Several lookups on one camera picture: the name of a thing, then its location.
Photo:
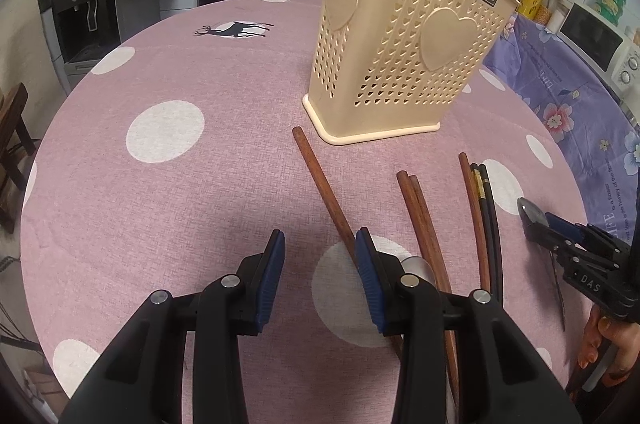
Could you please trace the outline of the black chopstick gold band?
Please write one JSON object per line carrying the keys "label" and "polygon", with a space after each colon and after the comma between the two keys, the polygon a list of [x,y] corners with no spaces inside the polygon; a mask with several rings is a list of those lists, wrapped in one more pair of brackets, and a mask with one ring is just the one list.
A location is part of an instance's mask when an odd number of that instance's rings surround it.
{"label": "black chopstick gold band", "polygon": [[490,292],[498,302],[502,302],[503,275],[501,243],[494,195],[492,194],[486,165],[472,163],[471,170],[476,179],[478,203],[480,203],[480,215],[482,215],[485,233]]}

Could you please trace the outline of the purple floral cloth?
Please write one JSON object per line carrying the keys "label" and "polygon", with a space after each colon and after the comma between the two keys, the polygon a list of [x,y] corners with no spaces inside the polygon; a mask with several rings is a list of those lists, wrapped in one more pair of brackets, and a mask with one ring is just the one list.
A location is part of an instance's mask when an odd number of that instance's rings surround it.
{"label": "purple floral cloth", "polygon": [[639,129],[556,34],[513,14],[484,66],[534,111],[572,170],[588,222],[630,242],[638,213]]}

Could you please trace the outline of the silver metal spoon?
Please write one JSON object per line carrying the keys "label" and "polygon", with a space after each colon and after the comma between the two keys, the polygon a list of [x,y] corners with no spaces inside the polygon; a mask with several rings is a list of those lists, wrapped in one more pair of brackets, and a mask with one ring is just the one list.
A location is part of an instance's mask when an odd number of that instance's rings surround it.
{"label": "silver metal spoon", "polygon": [[400,283],[406,288],[415,288],[420,283],[429,283],[436,287],[436,278],[430,264],[420,256],[409,256],[400,262],[404,273]]}

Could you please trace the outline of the white microwave oven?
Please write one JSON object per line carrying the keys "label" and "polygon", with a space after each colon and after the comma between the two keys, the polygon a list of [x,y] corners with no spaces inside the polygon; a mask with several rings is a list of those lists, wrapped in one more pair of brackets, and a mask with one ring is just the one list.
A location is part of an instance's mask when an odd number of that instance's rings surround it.
{"label": "white microwave oven", "polygon": [[639,83],[639,46],[590,7],[574,3],[558,36],[616,95]]}

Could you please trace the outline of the green snack bag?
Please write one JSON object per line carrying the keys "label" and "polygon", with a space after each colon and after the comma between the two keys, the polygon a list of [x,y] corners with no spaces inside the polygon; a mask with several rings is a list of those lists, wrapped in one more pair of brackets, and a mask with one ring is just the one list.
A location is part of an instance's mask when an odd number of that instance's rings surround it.
{"label": "green snack bag", "polygon": [[594,8],[601,16],[617,26],[623,15],[625,5],[626,0],[597,0]]}

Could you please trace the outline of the pink polka dot tablecloth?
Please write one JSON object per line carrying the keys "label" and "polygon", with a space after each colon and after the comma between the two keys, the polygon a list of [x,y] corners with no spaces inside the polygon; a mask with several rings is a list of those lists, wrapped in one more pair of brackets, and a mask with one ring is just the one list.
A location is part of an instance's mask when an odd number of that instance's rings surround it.
{"label": "pink polka dot tablecloth", "polygon": [[302,104],[317,0],[234,0],[139,33],[89,72],[38,150],[21,220],[30,315],[73,394],[158,289],[191,294],[262,251],[286,256],[265,331],[241,340],[254,423],[386,423],[399,361],[371,322],[357,270],[292,131],[301,126],[352,228],[401,259],[419,251],[397,183],[419,178],[454,292],[480,283],[458,157],[487,167],[497,202],[504,307],[560,382],[588,311],[555,291],[523,233],[518,198],[580,222],[582,198],[555,141],[487,70],[437,132],[332,146]]}

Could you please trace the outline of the beige plastic utensil holder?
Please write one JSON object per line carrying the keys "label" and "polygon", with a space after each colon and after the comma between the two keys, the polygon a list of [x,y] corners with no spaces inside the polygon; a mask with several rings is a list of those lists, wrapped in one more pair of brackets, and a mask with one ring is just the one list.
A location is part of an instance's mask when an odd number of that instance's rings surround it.
{"label": "beige plastic utensil holder", "polygon": [[303,105],[348,145],[434,132],[518,0],[322,0]]}

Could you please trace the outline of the wooden stool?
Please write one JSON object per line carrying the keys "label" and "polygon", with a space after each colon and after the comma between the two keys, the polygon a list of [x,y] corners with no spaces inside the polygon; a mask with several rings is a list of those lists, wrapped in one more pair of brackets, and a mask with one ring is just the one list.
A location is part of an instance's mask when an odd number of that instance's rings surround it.
{"label": "wooden stool", "polygon": [[28,92],[24,83],[18,83],[4,96],[1,106],[1,167],[6,172],[6,177],[13,181],[19,191],[25,191],[27,178],[17,166],[17,162],[9,151],[10,140],[13,135],[31,157],[36,153],[36,142],[30,136],[23,112],[28,100]]}

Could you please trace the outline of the water dispenser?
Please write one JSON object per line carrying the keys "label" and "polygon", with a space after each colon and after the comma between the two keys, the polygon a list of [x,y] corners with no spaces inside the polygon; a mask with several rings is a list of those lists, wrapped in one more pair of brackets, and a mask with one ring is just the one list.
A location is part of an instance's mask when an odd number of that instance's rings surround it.
{"label": "water dispenser", "polygon": [[111,50],[160,20],[160,0],[38,0],[38,5],[66,92]]}

